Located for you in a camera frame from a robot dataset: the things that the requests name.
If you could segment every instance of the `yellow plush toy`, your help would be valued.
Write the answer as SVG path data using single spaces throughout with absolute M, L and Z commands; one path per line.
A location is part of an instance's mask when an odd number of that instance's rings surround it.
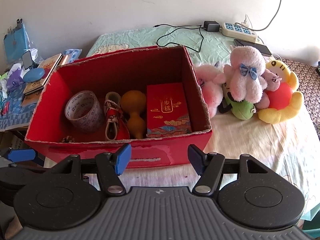
M 268 62 L 266 68 L 282 80 L 276 91 L 265 90 L 270 104 L 269 108 L 258 111 L 259 118 L 266 123 L 276 124 L 295 117 L 303 104 L 303 94 L 296 91 L 299 87 L 297 75 L 279 60 Z

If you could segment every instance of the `red plush ball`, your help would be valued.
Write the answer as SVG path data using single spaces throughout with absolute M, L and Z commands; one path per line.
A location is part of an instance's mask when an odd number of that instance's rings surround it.
M 281 110 L 289 105 L 293 91 L 287 83 L 281 83 L 280 87 L 276 91 L 265 90 L 265 93 L 268 95 L 270 100 L 269 108 Z

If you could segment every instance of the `small shoe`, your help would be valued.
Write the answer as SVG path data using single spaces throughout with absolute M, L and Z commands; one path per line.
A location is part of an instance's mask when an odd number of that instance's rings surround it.
M 116 92 L 109 92 L 106 95 L 103 107 L 107 120 L 106 141 L 130 139 L 129 131 L 122 120 L 120 100 L 121 96 Z

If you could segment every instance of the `red gift box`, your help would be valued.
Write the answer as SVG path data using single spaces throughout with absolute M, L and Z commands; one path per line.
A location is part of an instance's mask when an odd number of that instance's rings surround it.
M 182 83 L 147 86 L 147 137 L 191 133 Z
M 105 141 L 102 125 L 84 134 L 66 119 L 69 99 L 91 90 L 103 105 L 108 92 L 121 96 L 129 90 L 146 93 L 147 85 L 182 82 L 192 133 L 168 138 Z M 101 152 L 115 152 L 124 143 L 132 146 L 129 168 L 188 163 L 189 144 L 204 149 L 212 134 L 207 106 L 196 81 L 191 61 L 182 46 L 137 48 L 96 55 L 58 67 L 50 76 L 31 119 L 25 142 L 48 158 L 59 162 L 67 155 L 94 158 Z M 66 136 L 74 143 L 61 143 Z

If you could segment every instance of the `power adapter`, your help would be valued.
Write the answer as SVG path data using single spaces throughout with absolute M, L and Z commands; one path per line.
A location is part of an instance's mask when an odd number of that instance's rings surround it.
M 220 30 L 220 24 L 216 21 L 204 21 L 203 28 L 207 32 L 218 32 Z

